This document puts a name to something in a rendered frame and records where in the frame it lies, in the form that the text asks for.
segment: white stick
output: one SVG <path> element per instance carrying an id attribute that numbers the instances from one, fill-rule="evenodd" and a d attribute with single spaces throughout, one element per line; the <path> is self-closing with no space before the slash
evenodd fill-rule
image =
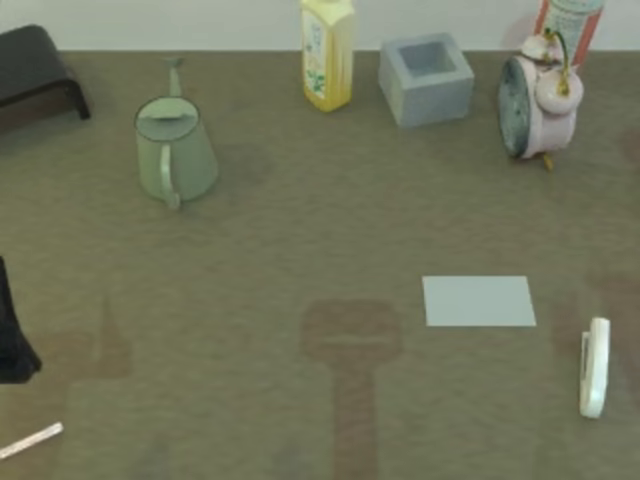
<path id="1" fill-rule="evenodd" d="M 34 433 L 30 437 L 27 437 L 23 440 L 20 440 L 8 447 L 5 447 L 0 450 L 0 461 L 6 460 L 7 458 L 26 450 L 27 448 L 33 447 L 45 440 L 50 439 L 51 437 L 55 437 L 56 435 L 62 433 L 64 430 L 62 424 L 60 422 L 54 423 L 50 427 L 45 428 L 44 430 L 40 430 L 38 433 Z"/>

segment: brown floor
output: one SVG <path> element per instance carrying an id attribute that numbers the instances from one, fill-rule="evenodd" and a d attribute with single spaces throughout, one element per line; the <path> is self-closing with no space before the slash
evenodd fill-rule
<path id="1" fill-rule="evenodd" d="M 399 131 L 375 54 L 330 116 L 296 54 L 189 54 L 221 177 L 175 214 L 137 179 L 133 115 L 167 90 L 162 55 L 69 54 L 95 117 L 1 122 L 0 252 L 45 370 L 0 388 L 0 445 L 67 430 L 0 477 L 636 479 L 640 55 L 591 55 L 553 174 L 503 152 L 506 55 L 470 55 L 469 118 Z M 427 329 L 420 277 L 438 274 L 527 275 L 538 327 Z M 591 422 L 579 338 L 597 314 L 614 353 Z M 349 329 L 386 338 L 323 343 Z"/>

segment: green watering can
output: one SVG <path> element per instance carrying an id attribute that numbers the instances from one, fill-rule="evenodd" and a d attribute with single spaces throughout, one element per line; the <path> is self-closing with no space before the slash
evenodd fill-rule
<path id="1" fill-rule="evenodd" d="M 218 161 L 200 111 L 182 97 L 179 58 L 168 59 L 168 96 L 155 98 L 136 114 L 138 164 L 142 188 L 178 210 L 205 194 L 218 178 Z"/>

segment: tin can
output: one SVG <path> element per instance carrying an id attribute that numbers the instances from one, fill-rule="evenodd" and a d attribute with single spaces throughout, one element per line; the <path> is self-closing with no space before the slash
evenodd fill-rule
<path id="1" fill-rule="evenodd" d="M 596 31 L 605 0 L 543 0 L 535 34 L 545 28 L 558 31 L 567 44 L 571 66 L 584 63 Z"/>

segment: clock face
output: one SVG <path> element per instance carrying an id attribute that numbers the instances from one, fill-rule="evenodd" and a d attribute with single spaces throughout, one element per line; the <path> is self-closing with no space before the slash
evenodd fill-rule
<path id="1" fill-rule="evenodd" d="M 529 145 L 531 104 L 527 88 L 520 62 L 509 59 L 502 70 L 498 104 L 502 140 L 512 157 L 524 155 Z"/>

